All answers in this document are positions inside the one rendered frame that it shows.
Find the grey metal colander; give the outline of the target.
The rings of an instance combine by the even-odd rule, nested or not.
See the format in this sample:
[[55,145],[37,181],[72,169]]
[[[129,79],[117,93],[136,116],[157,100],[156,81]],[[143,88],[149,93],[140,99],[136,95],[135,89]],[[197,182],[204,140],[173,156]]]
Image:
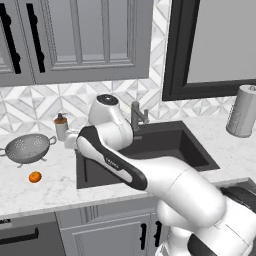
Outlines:
[[45,161],[44,156],[56,142],[56,136],[48,138],[39,133],[22,135],[10,141],[5,148],[0,148],[0,157],[7,157],[21,168],[24,164]]

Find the white soap dispenser brown top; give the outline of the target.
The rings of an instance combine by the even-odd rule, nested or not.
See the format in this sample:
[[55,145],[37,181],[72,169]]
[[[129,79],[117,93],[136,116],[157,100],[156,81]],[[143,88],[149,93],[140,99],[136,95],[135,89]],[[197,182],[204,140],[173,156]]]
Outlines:
[[66,138],[66,131],[68,130],[68,121],[65,117],[65,113],[59,113],[54,119],[57,139],[64,141]]

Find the grey paper towel roll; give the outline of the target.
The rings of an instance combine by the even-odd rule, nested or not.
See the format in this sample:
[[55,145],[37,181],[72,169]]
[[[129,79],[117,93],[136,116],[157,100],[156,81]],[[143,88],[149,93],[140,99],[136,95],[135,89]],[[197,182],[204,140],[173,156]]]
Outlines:
[[256,122],[256,86],[241,85],[226,125],[233,136],[248,138]]

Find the narrow grey lower cupboard door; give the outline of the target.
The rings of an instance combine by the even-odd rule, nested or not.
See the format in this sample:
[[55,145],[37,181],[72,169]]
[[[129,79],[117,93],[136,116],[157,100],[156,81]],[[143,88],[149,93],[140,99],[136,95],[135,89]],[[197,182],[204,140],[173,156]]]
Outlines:
[[155,256],[157,248],[167,239],[168,227],[164,226],[162,224],[160,244],[159,244],[158,247],[155,247],[155,245],[154,245],[154,242],[155,242],[154,235],[156,233],[156,225],[155,225],[156,221],[159,221],[157,215],[155,213],[151,213],[150,214],[149,231],[148,231],[147,256]]

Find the dark grey sink basin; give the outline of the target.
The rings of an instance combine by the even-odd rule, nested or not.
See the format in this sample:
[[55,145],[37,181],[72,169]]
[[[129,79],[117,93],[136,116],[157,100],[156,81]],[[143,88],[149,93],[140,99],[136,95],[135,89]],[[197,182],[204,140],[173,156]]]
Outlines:
[[[219,166],[182,121],[140,125],[134,142],[120,150],[133,159],[173,156],[185,161],[198,172],[216,170]],[[120,183],[100,164],[76,154],[77,188]]]

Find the wide grey cupboard door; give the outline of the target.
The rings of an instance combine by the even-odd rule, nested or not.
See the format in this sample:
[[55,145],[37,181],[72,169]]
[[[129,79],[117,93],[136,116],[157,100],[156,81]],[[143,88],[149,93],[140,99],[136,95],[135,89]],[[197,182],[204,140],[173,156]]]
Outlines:
[[80,225],[61,231],[66,256],[146,256],[140,249],[141,224],[149,214]]
[[[45,56],[40,73],[26,4]],[[60,84],[149,76],[153,0],[18,0],[34,79]]]

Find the grey sink faucet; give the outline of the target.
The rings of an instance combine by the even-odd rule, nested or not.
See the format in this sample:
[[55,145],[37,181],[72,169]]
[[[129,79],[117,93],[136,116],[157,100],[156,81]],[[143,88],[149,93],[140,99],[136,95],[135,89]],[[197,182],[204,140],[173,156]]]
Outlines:
[[143,124],[149,123],[148,110],[145,109],[144,112],[141,112],[139,106],[138,101],[133,101],[131,104],[131,126],[134,131],[139,130],[140,122]]

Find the orange tangerine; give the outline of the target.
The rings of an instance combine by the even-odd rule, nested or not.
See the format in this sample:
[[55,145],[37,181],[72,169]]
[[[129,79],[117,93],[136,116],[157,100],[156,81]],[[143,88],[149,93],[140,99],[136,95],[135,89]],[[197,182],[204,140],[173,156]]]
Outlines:
[[41,178],[42,178],[42,174],[38,171],[32,172],[28,177],[31,183],[37,183],[41,180]]

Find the narrow grey cupboard door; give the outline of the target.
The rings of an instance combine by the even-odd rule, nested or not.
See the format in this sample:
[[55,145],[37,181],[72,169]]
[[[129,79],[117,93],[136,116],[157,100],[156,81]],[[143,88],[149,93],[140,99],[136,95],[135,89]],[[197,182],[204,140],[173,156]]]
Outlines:
[[0,20],[0,86],[8,87],[33,85],[35,83],[35,79],[18,0],[0,0],[0,3],[5,4],[7,14],[11,17],[11,31],[16,51],[21,58],[21,73],[16,74],[14,72],[2,22]]
[[155,245],[154,245],[154,242],[155,242],[154,235],[156,233],[156,225],[155,225],[156,221],[159,221],[157,215],[155,213],[151,213],[150,214],[149,231],[148,231],[147,256],[155,256],[157,248],[167,239],[168,227],[164,226],[162,224],[160,244],[159,244],[158,247],[155,247]]

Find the narrow grey upper cupboard door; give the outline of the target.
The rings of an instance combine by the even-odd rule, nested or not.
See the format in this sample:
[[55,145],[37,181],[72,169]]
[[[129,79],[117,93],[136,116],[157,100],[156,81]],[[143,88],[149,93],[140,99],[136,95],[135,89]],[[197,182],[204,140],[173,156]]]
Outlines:
[[16,51],[21,58],[21,73],[16,74],[14,72],[2,22],[0,20],[0,86],[8,87],[33,85],[35,83],[35,79],[18,0],[0,0],[0,3],[5,4],[7,14],[11,17],[11,31]]

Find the dark grey dishwasher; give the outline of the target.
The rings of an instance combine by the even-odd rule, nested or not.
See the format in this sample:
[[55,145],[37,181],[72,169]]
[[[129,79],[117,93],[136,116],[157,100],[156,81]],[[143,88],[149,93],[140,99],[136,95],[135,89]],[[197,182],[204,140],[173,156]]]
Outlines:
[[34,240],[0,245],[0,256],[66,256],[54,213],[0,219],[0,232],[39,229]]

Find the wide grey lower cupboard door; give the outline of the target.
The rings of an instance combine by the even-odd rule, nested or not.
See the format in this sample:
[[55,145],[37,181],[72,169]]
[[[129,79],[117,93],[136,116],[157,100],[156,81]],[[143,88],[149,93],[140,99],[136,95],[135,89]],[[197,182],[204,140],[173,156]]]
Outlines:
[[146,256],[140,249],[141,224],[149,214],[80,225],[61,231],[66,256]]

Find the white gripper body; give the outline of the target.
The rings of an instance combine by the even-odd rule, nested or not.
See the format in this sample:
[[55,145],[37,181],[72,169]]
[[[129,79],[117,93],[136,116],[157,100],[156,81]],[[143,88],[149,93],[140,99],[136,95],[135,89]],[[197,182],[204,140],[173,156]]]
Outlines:
[[76,140],[78,137],[79,132],[77,130],[67,130],[65,135],[65,141],[64,141],[64,147],[66,149],[76,149],[77,145],[76,145]]

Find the black framed window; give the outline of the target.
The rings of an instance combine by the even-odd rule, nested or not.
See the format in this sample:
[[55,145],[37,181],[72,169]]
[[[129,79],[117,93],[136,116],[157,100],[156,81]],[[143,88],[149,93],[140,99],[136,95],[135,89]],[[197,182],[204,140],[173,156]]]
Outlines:
[[163,81],[163,101],[235,96],[256,78],[188,83],[188,72],[201,0],[172,0]]

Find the wide grey upper cupboard door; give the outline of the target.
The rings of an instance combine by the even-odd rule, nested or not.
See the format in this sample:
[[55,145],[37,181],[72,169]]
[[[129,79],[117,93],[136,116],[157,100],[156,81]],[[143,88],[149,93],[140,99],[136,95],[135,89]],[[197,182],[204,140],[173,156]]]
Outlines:
[[[40,73],[26,4],[45,56]],[[34,79],[60,84],[149,76],[153,0],[18,0]]]

